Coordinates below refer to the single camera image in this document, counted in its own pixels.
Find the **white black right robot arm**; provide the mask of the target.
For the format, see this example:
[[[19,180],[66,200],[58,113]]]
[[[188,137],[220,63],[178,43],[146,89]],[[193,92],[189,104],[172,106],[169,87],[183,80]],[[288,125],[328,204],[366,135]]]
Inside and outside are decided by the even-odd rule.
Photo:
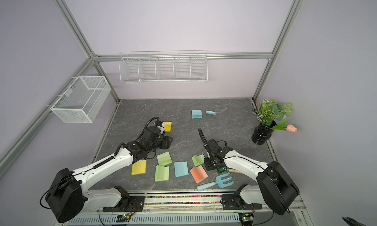
[[[299,195],[299,189],[280,163],[253,160],[228,146],[221,147],[213,139],[203,141],[203,143],[208,154],[210,168],[235,169],[257,182],[261,197],[253,195],[244,186],[239,193],[243,202],[247,204],[264,202],[278,215],[290,212],[289,207]]]

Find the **light green memo pad small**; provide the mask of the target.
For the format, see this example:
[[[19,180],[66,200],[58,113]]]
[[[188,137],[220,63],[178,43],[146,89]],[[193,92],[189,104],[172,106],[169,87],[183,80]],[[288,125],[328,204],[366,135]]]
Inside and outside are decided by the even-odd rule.
[[[193,155],[192,161],[193,161],[194,166],[195,167],[199,167],[202,164],[204,164],[205,163],[204,159],[205,159],[205,156],[203,154],[201,154],[201,155]]]

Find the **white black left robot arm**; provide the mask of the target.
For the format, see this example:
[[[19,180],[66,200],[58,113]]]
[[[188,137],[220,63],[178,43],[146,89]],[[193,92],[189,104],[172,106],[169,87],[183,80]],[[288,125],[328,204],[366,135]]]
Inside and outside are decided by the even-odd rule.
[[[159,149],[169,149],[173,138],[166,135],[166,124],[153,117],[133,141],[120,143],[113,154],[73,171],[60,170],[49,190],[42,195],[58,223],[66,223],[84,210],[103,209],[107,212],[137,212],[137,204],[121,186],[93,190],[92,186],[112,173],[147,160]]]

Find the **torn light blue page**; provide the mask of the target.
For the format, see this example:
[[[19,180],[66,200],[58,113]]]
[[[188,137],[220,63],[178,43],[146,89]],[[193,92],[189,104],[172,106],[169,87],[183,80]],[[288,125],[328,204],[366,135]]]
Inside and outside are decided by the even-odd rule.
[[[209,110],[206,110],[205,113],[206,113],[206,114],[209,114],[209,115],[213,115],[213,116],[216,115],[216,112],[209,111]]]

